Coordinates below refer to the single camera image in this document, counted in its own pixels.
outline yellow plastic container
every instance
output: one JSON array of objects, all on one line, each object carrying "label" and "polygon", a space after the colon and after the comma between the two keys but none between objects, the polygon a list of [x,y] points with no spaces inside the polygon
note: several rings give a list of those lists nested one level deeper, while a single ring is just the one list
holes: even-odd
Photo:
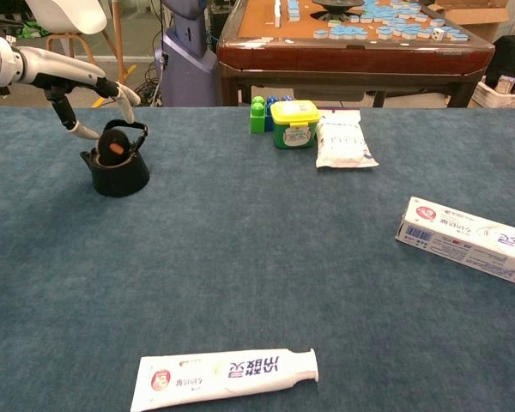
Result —
[{"label": "yellow plastic container", "polygon": [[275,123],[275,146],[309,148],[313,145],[320,113],[312,101],[278,101],[271,106],[271,116]]}]

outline toothpaste cap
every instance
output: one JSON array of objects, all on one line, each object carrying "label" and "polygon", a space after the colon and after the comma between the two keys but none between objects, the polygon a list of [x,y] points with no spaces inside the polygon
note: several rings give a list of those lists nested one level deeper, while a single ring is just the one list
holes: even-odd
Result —
[{"label": "toothpaste cap", "polygon": [[312,348],[303,354],[292,354],[292,362],[296,382],[305,379],[315,379],[318,382],[317,356]]}]

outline white box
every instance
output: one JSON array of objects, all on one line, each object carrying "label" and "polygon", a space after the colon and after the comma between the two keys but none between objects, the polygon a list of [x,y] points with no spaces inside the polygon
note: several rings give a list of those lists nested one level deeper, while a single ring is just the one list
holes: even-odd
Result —
[{"label": "white box", "polygon": [[515,107],[515,94],[500,94],[483,82],[477,84],[472,99],[481,107]]},{"label": "white box", "polygon": [[403,39],[413,40],[418,37],[418,32],[401,32],[401,35],[403,36]]},{"label": "white box", "polygon": [[437,41],[441,41],[446,36],[446,32],[442,28],[434,28],[431,38]]},{"label": "white box", "polygon": [[275,27],[281,26],[281,7],[275,7]]},{"label": "white box", "polygon": [[411,197],[396,239],[515,283],[515,227]]},{"label": "white box", "polygon": [[379,32],[378,33],[378,38],[382,39],[382,40],[389,40],[391,37],[393,37],[393,32],[390,32],[390,33]]}]

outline yellow container lid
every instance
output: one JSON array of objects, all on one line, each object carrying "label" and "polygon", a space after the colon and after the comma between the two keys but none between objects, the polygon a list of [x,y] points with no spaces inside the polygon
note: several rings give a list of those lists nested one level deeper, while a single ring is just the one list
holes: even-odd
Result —
[{"label": "yellow container lid", "polygon": [[310,100],[277,101],[271,106],[271,116],[276,124],[305,125],[320,120],[320,113]]}]

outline wooden table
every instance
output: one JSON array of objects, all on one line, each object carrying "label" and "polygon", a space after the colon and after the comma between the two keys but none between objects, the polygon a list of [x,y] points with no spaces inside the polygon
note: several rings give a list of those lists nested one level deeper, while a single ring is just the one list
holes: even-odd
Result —
[{"label": "wooden table", "polygon": [[[341,93],[376,91],[374,106],[385,92],[427,89],[449,94],[448,106],[467,106],[481,80],[494,47],[451,21],[446,24],[469,35],[463,43],[432,39],[378,39],[382,23],[345,23],[368,31],[367,40],[314,39],[328,23],[310,14],[322,10],[312,0],[300,0],[300,21],[288,21],[282,1],[282,25],[274,25],[274,0],[239,0],[233,7],[217,48],[223,104],[236,106],[238,90],[250,86],[291,87]],[[422,7],[428,20],[440,16]]]}]

